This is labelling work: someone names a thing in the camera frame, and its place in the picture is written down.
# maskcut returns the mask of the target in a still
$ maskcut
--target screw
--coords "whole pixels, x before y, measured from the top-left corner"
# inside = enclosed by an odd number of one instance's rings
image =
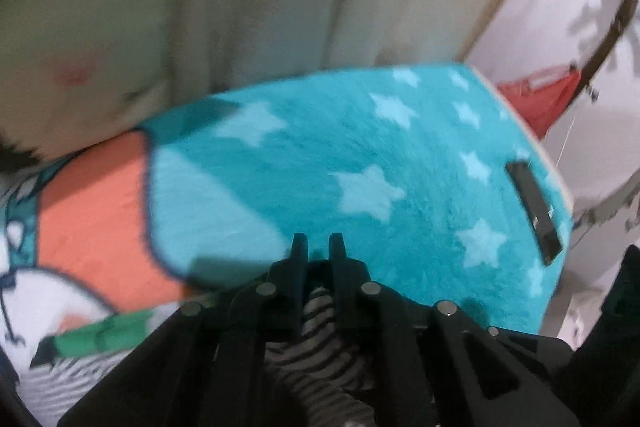
[[[180,307],[180,313],[182,313],[182,315],[185,315],[186,317],[193,317],[198,313],[200,313],[201,309],[202,309],[202,306],[200,306],[200,303],[195,301],[190,301],[190,302],[185,302]]]
[[[364,295],[378,295],[382,288],[377,282],[369,281],[360,286],[360,289]]]
[[[274,295],[276,291],[276,285],[271,282],[263,282],[261,284],[258,284],[258,287],[255,289],[255,292],[261,297],[270,297]]]
[[[453,315],[458,311],[458,307],[456,306],[456,304],[451,301],[440,301],[438,304],[436,304],[436,308],[443,315],[447,315],[447,317],[449,317],[449,315]]]

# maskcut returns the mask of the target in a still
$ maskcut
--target red fabric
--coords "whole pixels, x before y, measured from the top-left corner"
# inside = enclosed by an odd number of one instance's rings
[[[542,139],[569,105],[581,76],[580,70],[559,66],[501,84],[498,90]],[[542,83],[550,78],[551,82],[538,87],[531,85],[534,81]]]

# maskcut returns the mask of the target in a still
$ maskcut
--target silver screw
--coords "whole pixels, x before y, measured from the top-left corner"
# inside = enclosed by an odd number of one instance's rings
[[[456,304],[451,301],[440,301],[436,305],[436,308],[443,315],[447,315],[447,317],[449,317],[449,315],[453,315],[458,311],[458,307],[456,306]]]
[[[262,297],[270,297],[276,293],[276,290],[276,285],[272,282],[258,284],[258,287],[255,289],[256,293]]]
[[[364,295],[378,295],[382,290],[380,284],[373,281],[364,283],[362,286],[360,286],[360,289],[362,290],[362,293],[364,293]]]
[[[194,315],[197,315],[198,313],[200,313],[201,309],[202,309],[202,306],[200,305],[200,303],[195,301],[190,301],[190,302],[185,302],[180,307],[180,313],[182,313],[182,315],[185,315],[187,317],[193,317]]]

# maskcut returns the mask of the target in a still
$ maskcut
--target striped fabric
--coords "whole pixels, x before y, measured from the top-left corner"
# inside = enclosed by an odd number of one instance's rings
[[[371,389],[373,379],[358,346],[338,334],[330,293],[324,288],[314,290],[303,315],[300,342],[267,344],[267,372],[300,400],[309,427],[374,427],[372,408],[344,392]],[[43,427],[54,427],[128,353],[36,367],[21,375],[16,391]]]

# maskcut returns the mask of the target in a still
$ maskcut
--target zebra-striped fabric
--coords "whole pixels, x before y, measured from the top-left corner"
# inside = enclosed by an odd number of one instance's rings
[[[314,290],[304,309],[302,339],[266,346],[267,372],[286,386],[307,411],[309,427],[374,427],[370,406],[345,391],[371,389],[369,364],[358,346],[340,337],[334,300],[324,288]],[[55,427],[129,351],[65,359],[20,376],[16,391],[43,427]]]

